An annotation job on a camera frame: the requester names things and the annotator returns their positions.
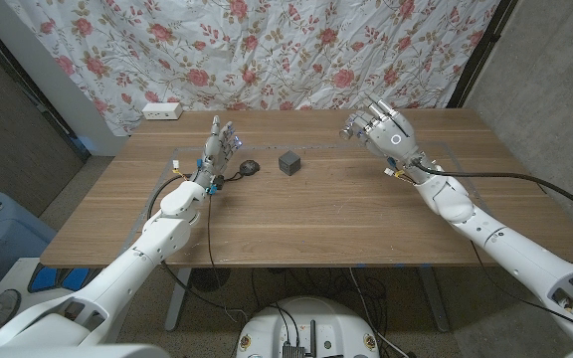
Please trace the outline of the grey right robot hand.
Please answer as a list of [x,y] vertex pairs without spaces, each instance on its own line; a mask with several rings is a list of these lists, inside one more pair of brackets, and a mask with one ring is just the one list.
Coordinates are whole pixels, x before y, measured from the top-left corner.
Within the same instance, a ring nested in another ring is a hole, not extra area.
[[392,168],[416,164],[430,167],[430,160],[420,149],[409,120],[381,97],[366,94],[364,110],[348,116],[339,136],[344,140],[356,137],[370,152],[385,157]]

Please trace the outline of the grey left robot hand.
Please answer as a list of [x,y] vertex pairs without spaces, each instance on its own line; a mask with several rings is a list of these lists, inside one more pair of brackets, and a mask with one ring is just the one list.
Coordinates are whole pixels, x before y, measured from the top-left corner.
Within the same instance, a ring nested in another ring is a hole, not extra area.
[[224,174],[229,160],[241,146],[242,141],[235,134],[233,122],[222,124],[220,117],[215,115],[203,148],[201,164],[192,176],[192,181],[203,188],[209,188],[218,176]]

